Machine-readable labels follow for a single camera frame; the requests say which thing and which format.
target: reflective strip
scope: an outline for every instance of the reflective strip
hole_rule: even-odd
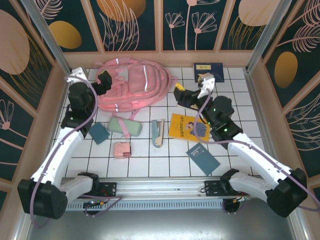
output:
[[[145,77],[145,86],[144,86],[144,91],[147,91],[147,87],[148,87],[148,77],[147,77],[147,70],[146,70],[146,66],[143,66],[143,71],[144,71],[144,77]]]

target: book cover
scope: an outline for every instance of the book cover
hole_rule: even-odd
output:
[[[213,62],[196,62],[193,64],[194,81],[197,83],[198,78],[206,73],[211,73],[215,77],[216,83],[224,83],[224,66],[222,63]]]
[[[195,120],[196,118],[194,116],[185,116],[175,113],[172,114],[168,136],[174,139],[199,142],[195,136]],[[208,124],[204,124],[199,119],[196,124],[196,130],[202,140],[209,141],[210,126]]]
[[[198,143],[186,153],[207,176],[220,166],[220,162],[201,143]]]

